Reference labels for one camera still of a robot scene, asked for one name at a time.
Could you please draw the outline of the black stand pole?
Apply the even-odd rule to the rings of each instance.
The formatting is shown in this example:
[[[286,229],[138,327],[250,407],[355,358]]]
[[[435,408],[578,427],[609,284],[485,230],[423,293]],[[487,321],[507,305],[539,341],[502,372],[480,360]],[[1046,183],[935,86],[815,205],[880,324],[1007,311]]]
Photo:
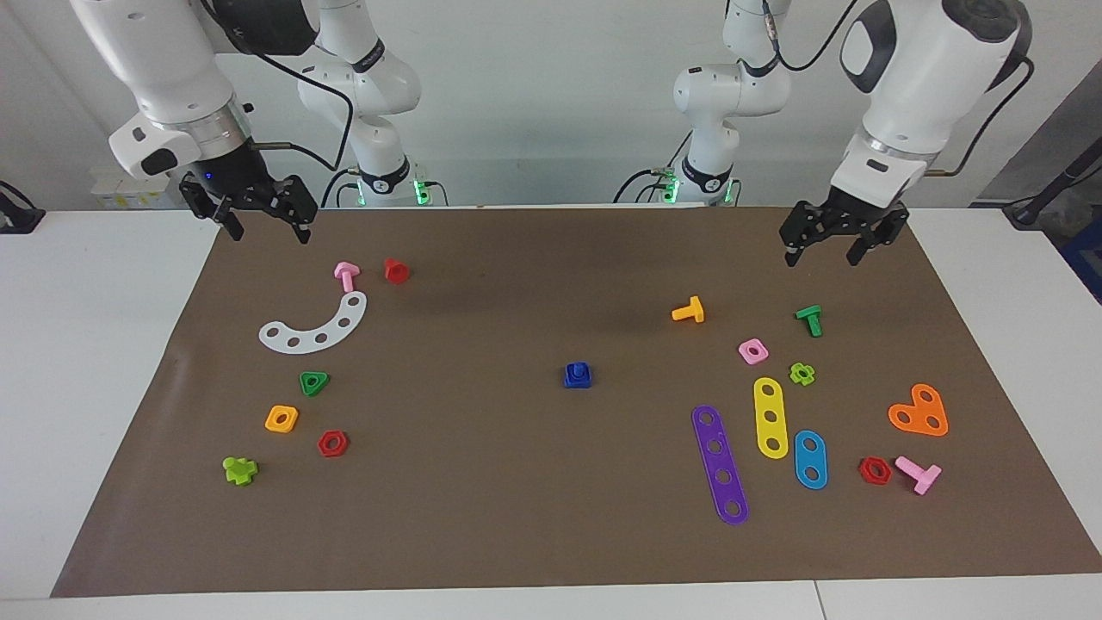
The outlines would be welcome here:
[[[1077,187],[1102,171],[1102,135],[1099,135],[1083,153],[1080,153],[1058,177],[1049,182],[1039,193],[1004,205],[1003,215],[1017,229],[1028,229],[1039,219],[1040,213],[1067,189]]]

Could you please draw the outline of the black device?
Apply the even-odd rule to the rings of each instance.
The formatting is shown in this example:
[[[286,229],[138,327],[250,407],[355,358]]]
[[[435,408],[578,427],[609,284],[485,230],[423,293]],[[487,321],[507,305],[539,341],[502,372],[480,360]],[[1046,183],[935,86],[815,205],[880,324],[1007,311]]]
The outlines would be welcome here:
[[[15,185],[0,180],[0,235],[32,233],[45,214]]]

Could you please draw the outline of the blue two-hole strip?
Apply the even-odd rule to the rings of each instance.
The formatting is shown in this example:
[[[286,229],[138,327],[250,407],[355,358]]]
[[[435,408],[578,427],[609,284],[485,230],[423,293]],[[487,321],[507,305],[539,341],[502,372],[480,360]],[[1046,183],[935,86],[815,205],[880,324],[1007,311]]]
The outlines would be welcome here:
[[[796,481],[812,491],[827,489],[829,483],[829,452],[818,432],[798,431],[795,435]]]

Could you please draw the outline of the brown table mat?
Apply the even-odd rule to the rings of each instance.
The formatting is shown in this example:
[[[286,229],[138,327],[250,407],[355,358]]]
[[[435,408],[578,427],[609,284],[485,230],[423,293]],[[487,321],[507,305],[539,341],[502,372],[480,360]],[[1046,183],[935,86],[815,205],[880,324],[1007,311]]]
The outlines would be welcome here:
[[[784,263],[782,209],[325,213],[307,244],[245,214],[218,233],[53,588],[56,597],[1102,572],[1100,554],[912,232]],[[408,264],[393,285],[383,259]],[[361,267],[361,324],[311,329]],[[703,323],[672,320],[702,300]],[[822,306],[821,338],[795,312]],[[741,342],[769,357],[746,365]],[[586,362],[591,387],[564,387]],[[791,365],[815,382],[792,383]],[[316,398],[307,370],[328,373]],[[789,453],[757,446],[754,383],[784,389]],[[944,437],[893,427],[912,385]],[[270,407],[298,407],[289,433]],[[691,414],[717,409],[749,518],[714,510]],[[345,455],[318,437],[345,431]],[[827,489],[795,477],[819,433]],[[226,456],[258,463],[229,483]],[[889,485],[858,463],[880,456]],[[926,494],[895,466],[942,474]]]

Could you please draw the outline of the orange three-hole corner plate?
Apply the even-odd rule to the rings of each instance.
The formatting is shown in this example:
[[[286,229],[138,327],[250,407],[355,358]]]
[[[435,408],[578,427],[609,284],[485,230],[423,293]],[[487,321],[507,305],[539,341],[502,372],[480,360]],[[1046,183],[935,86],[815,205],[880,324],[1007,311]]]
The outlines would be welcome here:
[[[890,405],[887,418],[896,429],[937,438],[948,435],[950,427],[940,392],[925,383],[912,385],[912,403]]]

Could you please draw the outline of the blue crate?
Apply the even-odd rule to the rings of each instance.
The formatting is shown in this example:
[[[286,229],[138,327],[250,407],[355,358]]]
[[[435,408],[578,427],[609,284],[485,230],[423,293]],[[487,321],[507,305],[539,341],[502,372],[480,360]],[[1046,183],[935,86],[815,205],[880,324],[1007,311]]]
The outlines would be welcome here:
[[[1062,244],[1059,254],[1102,305],[1102,217]]]

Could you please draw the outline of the white curved five-hole plate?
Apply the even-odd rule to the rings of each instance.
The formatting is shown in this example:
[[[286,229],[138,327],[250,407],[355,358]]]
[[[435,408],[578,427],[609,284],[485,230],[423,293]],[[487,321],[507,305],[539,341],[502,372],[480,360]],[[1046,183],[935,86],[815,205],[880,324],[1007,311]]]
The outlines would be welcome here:
[[[354,290],[343,295],[337,311],[323,325],[311,329],[295,329],[284,322],[271,320],[261,326],[258,340],[264,348],[284,356],[318,353],[349,337],[361,324],[368,306],[368,295]]]

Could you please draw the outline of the yellow three-hole strip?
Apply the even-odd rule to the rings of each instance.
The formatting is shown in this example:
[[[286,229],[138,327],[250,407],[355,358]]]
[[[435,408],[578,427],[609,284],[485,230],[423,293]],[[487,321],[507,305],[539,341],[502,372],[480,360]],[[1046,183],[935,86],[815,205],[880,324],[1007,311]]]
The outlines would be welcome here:
[[[769,459],[780,460],[789,453],[789,433],[782,385],[768,376],[754,383],[754,420],[757,447]]]

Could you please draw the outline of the purple four-hole strip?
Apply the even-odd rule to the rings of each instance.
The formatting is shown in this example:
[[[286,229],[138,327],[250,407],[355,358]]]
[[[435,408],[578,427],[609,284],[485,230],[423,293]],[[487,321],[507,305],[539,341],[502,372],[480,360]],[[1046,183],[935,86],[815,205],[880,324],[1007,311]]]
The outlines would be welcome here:
[[[713,406],[700,405],[693,409],[691,420],[719,519],[732,526],[744,524],[749,507],[721,414]]]

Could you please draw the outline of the white box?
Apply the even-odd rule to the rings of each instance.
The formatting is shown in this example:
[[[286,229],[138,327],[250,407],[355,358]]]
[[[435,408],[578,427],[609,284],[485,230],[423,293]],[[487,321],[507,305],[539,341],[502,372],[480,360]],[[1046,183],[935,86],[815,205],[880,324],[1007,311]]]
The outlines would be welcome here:
[[[176,182],[168,174],[152,180],[133,180],[130,174],[110,166],[88,170],[90,195],[102,209],[185,209]]]

